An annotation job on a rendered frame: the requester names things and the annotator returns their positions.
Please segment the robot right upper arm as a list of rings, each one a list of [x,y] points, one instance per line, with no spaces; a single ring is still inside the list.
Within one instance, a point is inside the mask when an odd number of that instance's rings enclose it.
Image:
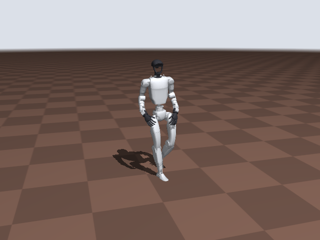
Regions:
[[[140,91],[139,91],[139,95],[140,95],[140,101],[145,101],[146,96],[144,95],[146,92],[147,87],[150,85],[150,79],[143,79],[141,81],[141,86],[140,86]]]

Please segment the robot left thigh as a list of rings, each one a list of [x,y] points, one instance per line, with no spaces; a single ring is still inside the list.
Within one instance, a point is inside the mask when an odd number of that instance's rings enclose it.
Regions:
[[[166,128],[167,128],[167,133],[168,133],[168,140],[165,141],[165,145],[166,145],[167,148],[172,148],[174,146],[175,140],[176,140],[176,125],[171,125],[171,123],[172,123],[171,122],[171,120],[172,120],[171,116],[172,115],[173,114],[171,112],[166,112],[165,121],[167,121]]]

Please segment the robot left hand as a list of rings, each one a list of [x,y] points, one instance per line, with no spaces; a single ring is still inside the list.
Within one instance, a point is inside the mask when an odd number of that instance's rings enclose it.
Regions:
[[[175,111],[175,110],[176,110],[176,108],[173,109],[173,112],[172,112],[173,114],[172,114],[172,116],[171,116],[172,119],[171,119],[171,121],[169,122],[169,124],[170,124],[171,122],[172,122],[172,123],[171,123],[170,125],[176,125],[176,124],[177,124],[177,119],[178,119],[178,115],[177,115],[177,114],[178,114],[178,112]],[[170,117],[170,118],[171,118],[171,117]],[[170,118],[169,118],[169,119],[170,119]]]

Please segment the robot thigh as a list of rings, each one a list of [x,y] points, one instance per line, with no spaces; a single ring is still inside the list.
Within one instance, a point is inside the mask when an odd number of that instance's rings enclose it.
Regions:
[[[166,145],[167,148],[172,148],[174,146],[175,140],[176,140],[176,125],[171,125],[171,123],[172,123],[171,122],[171,120],[172,120],[171,116],[172,115],[173,114],[171,112],[166,112],[165,121],[167,121],[166,128],[167,128],[167,133],[168,133],[168,140],[165,141],[165,145]]]
[[[153,118],[155,117],[155,118]],[[152,140],[153,140],[153,144],[154,144],[154,147],[155,149],[157,150],[158,148],[160,148],[161,150],[161,132],[160,132],[160,127],[159,127],[159,123],[158,123],[158,120],[156,118],[156,115],[153,115],[153,117],[151,117],[151,119],[155,122],[153,122],[154,124],[152,124],[150,121],[150,123],[153,125],[151,125],[150,127],[150,133],[151,133],[151,136],[152,136]]]

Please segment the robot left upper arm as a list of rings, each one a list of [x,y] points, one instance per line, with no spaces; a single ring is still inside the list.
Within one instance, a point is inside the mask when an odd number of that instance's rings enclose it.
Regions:
[[[175,94],[174,94],[174,80],[170,77],[167,76],[168,79],[168,97],[169,99],[175,98]]]

